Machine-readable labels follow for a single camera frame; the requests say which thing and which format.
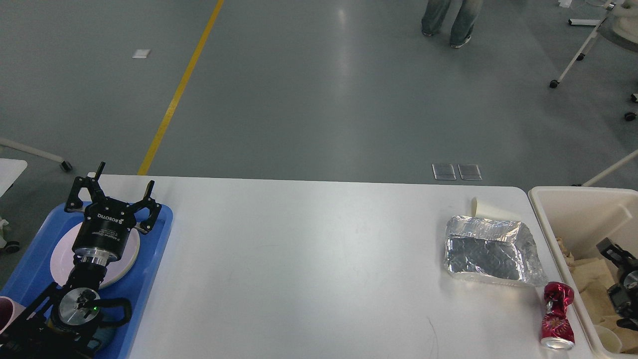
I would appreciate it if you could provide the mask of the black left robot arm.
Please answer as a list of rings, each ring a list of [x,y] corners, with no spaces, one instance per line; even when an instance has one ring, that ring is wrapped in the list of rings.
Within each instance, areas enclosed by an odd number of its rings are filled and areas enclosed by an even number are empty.
[[[100,288],[109,268],[132,250],[131,235],[153,230],[162,205],[152,196],[154,181],[137,202],[107,196],[99,184],[104,166],[74,179],[63,207],[82,218],[67,254],[71,270],[64,283],[52,281],[7,321],[1,330],[3,359],[93,359],[132,320],[132,301],[109,298]]]

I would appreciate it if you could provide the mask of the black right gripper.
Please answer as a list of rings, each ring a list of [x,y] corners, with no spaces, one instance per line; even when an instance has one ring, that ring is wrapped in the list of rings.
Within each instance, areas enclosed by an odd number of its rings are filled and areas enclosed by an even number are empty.
[[[616,325],[622,329],[638,330],[638,262],[610,238],[597,243],[599,253],[618,268],[618,284],[608,289],[613,308],[620,316]]]

